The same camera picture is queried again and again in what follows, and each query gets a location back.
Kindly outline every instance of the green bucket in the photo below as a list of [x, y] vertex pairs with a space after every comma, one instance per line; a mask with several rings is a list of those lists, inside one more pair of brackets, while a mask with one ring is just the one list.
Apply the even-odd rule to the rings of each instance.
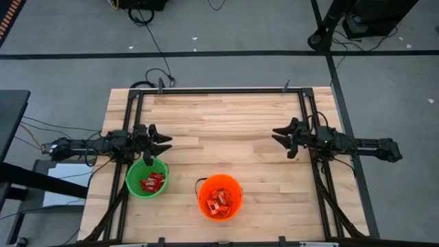
[[[165, 183], [156, 193], [144, 191], [140, 181], [148, 179], [148, 176], [152, 173], [163, 173], [165, 175]], [[128, 174], [126, 175], [125, 181], [128, 186], [128, 190], [134, 196], [142, 199], [153, 198], [154, 196], [158, 196], [166, 190], [167, 181], [169, 177], [169, 168], [164, 162], [159, 160], [158, 158], [154, 159], [152, 166], [145, 165], [145, 162], [142, 158], [136, 161], [134, 165], [131, 166], [130, 170], [128, 170]]]

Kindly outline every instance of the desk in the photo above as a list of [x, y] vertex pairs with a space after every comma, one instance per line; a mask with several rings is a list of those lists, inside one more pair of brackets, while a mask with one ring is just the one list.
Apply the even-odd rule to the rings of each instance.
[[[0, 91], [0, 165], [3, 164], [8, 153], [16, 129], [27, 106], [30, 92], [27, 90]], [[0, 182], [0, 209], [6, 198], [24, 200], [27, 192], [24, 189], [12, 188], [12, 183]]]
[[[312, 89], [317, 109], [330, 126], [341, 130], [331, 88]], [[128, 89], [111, 91], [104, 134], [123, 128], [128, 93]], [[310, 103], [305, 104], [310, 113]], [[287, 241], [324, 240], [308, 150], [299, 150], [290, 160], [271, 138], [272, 129], [286, 126], [292, 117], [302, 119], [302, 113], [299, 96], [290, 93], [146, 95], [140, 123], [156, 124], [161, 134], [174, 139], [173, 148], [159, 156], [169, 166], [169, 185], [164, 194], [150, 200], [129, 196], [123, 242], [156, 243], [159, 237], [166, 242], [275, 242], [279, 236]], [[96, 168], [107, 160], [101, 157]], [[330, 166], [340, 208], [367, 235], [352, 170], [337, 161]], [[114, 165], [107, 165], [94, 175], [78, 239], [91, 233], [108, 208], [114, 170]], [[123, 166], [120, 185], [125, 172]], [[243, 206], [229, 222], [211, 222], [197, 206], [195, 181], [216, 173], [234, 176], [244, 190]], [[327, 211], [334, 235], [329, 206]], [[118, 217], [116, 212], [111, 238], [116, 237]]]

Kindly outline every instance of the floor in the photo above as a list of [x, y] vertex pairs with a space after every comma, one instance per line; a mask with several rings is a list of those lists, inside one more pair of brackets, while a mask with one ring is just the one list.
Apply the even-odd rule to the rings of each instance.
[[[150, 28], [163, 51], [310, 50], [306, 38], [316, 28], [310, 2], [270, 3], [228, 0], [215, 12], [205, 0], [170, 1]], [[324, 15], [331, 1], [318, 3]], [[398, 34], [378, 50], [439, 49], [439, 16], [433, 11], [438, 8], [439, 1], [420, 0], [399, 24]], [[361, 46], [373, 47], [378, 40], [367, 38]], [[0, 48], [0, 54], [155, 51], [147, 30], [133, 25], [125, 12], [113, 11], [105, 0], [28, 0]], [[328, 86], [331, 81], [324, 57], [169, 58], [168, 63], [179, 87], [283, 86], [287, 80], [291, 86]], [[30, 90], [29, 117], [99, 129], [110, 89], [143, 80], [153, 67], [165, 64], [159, 58], [0, 60], [0, 88]], [[381, 238], [439, 242], [439, 57], [347, 57], [337, 72], [355, 135], [392, 137], [404, 156], [396, 164], [361, 159]], [[151, 79], [159, 76], [152, 73]], [[35, 134], [40, 142], [59, 137]], [[17, 136], [27, 138], [21, 130]], [[14, 141], [7, 162], [30, 169], [36, 158], [48, 159]], [[7, 201], [0, 216], [17, 207], [17, 202]], [[29, 215], [21, 235], [31, 240], [29, 246], [62, 244], [80, 220], [81, 213]], [[0, 239], [11, 222], [0, 221]]]

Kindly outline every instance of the table leg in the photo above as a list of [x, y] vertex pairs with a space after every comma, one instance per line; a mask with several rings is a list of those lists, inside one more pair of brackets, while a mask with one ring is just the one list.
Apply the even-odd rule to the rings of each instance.
[[0, 173], [0, 181], [60, 193], [67, 196], [78, 198], [87, 197], [87, 187], [53, 178], [38, 172], [29, 171], [8, 163], [3, 163], [1, 168], [2, 172]]

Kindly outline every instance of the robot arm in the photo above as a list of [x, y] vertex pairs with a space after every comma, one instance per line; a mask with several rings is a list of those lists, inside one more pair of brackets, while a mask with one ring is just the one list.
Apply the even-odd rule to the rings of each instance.
[[71, 140], [65, 137], [42, 146], [43, 154], [48, 154], [53, 161], [63, 161], [72, 156], [107, 155], [121, 163], [132, 163], [134, 154], [143, 152], [146, 165], [152, 165], [152, 158], [171, 148], [171, 145], [157, 145], [171, 141], [171, 137], [157, 132], [154, 124], [147, 128], [140, 124], [132, 133], [125, 130], [109, 132], [105, 137], [95, 140]]
[[289, 149], [288, 158], [297, 155], [299, 145], [317, 151], [318, 158], [322, 161], [330, 161], [337, 154], [375, 156], [392, 163], [403, 158], [398, 143], [391, 138], [351, 139], [328, 126], [318, 126], [316, 133], [312, 134], [307, 122], [299, 121], [295, 117], [287, 127], [275, 128], [273, 132], [279, 135], [273, 134], [272, 137]]

